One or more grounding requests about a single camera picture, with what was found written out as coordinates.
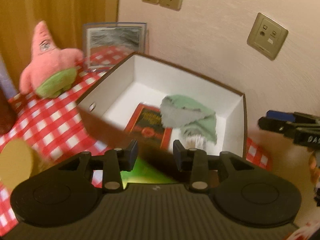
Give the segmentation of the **person's right hand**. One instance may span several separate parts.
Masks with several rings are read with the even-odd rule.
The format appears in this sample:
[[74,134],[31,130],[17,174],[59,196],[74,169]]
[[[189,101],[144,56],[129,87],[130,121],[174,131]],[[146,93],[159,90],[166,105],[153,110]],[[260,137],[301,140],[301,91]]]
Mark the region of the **person's right hand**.
[[310,155],[309,158],[309,172],[311,182],[314,185],[314,200],[317,207],[320,205],[320,195],[319,195],[319,151],[315,151]]

